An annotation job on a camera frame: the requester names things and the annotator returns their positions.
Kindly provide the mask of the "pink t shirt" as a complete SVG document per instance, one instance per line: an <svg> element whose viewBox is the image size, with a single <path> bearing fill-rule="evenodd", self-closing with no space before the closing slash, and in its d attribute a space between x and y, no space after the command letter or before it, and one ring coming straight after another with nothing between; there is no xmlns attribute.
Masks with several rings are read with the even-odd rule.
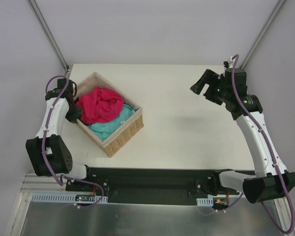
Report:
<svg viewBox="0 0 295 236"><path fill-rule="evenodd" d="M118 93L96 86L91 92L78 98L76 105L82 110L84 124L107 123L119 116L124 99Z"/></svg>

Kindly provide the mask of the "wicker laundry basket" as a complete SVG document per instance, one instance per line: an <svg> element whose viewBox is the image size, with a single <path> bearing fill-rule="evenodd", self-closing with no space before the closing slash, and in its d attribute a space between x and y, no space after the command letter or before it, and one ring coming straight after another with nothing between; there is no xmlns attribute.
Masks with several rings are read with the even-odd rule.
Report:
<svg viewBox="0 0 295 236"><path fill-rule="evenodd" d="M93 131L91 131L82 121L77 120L77 126L103 151L107 156L112 157L122 148L141 128L144 127L142 108L129 96L113 85L109 80L97 72L93 72L77 85L77 95L75 99L83 94L91 92L96 86L110 89L124 98L126 104L131 106L135 113L125 121L106 140L102 141Z"/></svg>

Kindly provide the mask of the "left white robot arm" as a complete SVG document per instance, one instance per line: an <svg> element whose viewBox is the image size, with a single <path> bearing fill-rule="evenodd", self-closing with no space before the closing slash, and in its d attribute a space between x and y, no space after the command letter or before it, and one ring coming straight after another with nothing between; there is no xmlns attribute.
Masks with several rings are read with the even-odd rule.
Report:
<svg viewBox="0 0 295 236"><path fill-rule="evenodd" d="M54 76L45 88L46 113L33 139L26 141L26 150L37 176L54 177L61 185L61 176L77 180L82 191L93 188L94 179L87 175L87 167L73 162L62 139L65 121L77 123L81 109L74 102L77 85L65 76Z"/></svg>

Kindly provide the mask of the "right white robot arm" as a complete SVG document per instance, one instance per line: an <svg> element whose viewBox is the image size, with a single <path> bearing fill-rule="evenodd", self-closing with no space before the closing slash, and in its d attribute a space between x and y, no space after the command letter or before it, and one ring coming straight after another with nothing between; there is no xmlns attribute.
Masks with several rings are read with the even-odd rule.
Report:
<svg viewBox="0 0 295 236"><path fill-rule="evenodd" d="M227 68L221 75L206 69L201 78L190 87L200 94L208 85L204 96L221 105L232 115L241 129L254 164L253 176L231 169L216 171L210 181L208 192L222 194L228 188L243 192L254 204L283 198L285 191L295 187L295 172L289 172L273 145L265 124L263 108L257 96L247 93L246 72L240 68Z"/></svg>

